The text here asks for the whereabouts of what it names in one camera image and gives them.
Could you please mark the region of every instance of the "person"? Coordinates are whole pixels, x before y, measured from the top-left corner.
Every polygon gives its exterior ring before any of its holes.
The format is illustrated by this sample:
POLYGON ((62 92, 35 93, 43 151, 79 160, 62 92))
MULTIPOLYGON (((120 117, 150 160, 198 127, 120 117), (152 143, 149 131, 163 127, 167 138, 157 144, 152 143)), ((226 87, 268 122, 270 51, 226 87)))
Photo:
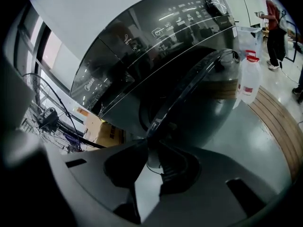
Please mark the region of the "person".
POLYGON ((285 56, 284 51, 284 30, 279 28, 279 9, 277 6, 271 1, 266 0, 266 6, 268 15, 260 15, 259 18, 268 19, 268 40, 267 40, 267 49, 270 60, 267 61, 270 69, 278 69, 279 60, 283 60, 285 56))
POLYGON ((299 78, 299 85, 297 88, 294 88, 292 90, 293 94, 295 95, 300 95, 299 98, 298 98, 298 103, 301 103, 303 101, 303 67, 302 67, 302 70, 301 70, 301 75, 300 75, 300 78, 299 78))

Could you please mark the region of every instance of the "white sneaker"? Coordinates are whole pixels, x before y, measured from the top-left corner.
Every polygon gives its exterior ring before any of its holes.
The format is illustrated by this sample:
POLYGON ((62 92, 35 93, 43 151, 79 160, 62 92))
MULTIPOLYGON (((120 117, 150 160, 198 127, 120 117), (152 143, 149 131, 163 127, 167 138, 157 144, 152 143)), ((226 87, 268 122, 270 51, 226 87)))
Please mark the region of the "white sneaker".
POLYGON ((280 66, 273 66, 273 65, 270 65, 268 68, 271 69, 271 70, 275 70, 275 69, 280 68, 280 66))

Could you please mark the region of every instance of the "floor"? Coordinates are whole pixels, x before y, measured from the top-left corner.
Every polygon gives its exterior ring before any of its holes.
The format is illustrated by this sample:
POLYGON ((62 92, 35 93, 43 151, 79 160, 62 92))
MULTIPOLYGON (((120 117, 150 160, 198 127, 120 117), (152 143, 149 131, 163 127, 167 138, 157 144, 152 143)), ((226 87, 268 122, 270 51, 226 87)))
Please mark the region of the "floor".
POLYGON ((276 193, 291 184, 282 150, 265 124, 243 102, 203 149, 232 158, 264 180, 276 193))
MULTIPOLYGON (((263 42, 262 52, 262 58, 260 58, 260 66, 263 72, 261 86, 278 99, 297 123, 303 121, 303 104, 299 105, 291 92, 294 87, 298 86, 303 55, 297 52, 294 62, 284 59, 282 62, 283 69, 272 71, 268 69, 266 62, 269 60, 266 41, 263 42)), ((294 51, 289 50, 289 57, 293 58, 293 54, 294 51)), ((303 131, 303 123, 299 124, 299 127, 303 131)))

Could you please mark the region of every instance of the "plastic jug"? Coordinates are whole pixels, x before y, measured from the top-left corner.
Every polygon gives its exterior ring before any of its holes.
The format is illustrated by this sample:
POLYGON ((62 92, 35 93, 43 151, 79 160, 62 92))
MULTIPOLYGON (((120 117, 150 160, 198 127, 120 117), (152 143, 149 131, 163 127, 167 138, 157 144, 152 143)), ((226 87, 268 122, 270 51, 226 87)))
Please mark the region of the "plastic jug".
POLYGON ((238 97, 233 108, 242 100, 251 104, 258 93, 261 84, 261 68, 255 51, 246 50, 246 58, 242 61, 242 77, 238 85, 238 97))

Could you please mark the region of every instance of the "wooden floor strip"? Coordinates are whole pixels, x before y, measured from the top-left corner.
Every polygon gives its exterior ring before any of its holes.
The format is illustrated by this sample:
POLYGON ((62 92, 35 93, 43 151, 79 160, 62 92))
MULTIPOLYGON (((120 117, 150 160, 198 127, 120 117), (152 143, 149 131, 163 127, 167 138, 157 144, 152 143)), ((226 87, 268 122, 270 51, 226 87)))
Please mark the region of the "wooden floor strip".
POLYGON ((303 162, 303 133, 286 108, 260 87, 251 109, 268 127, 280 146, 294 181, 303 162))

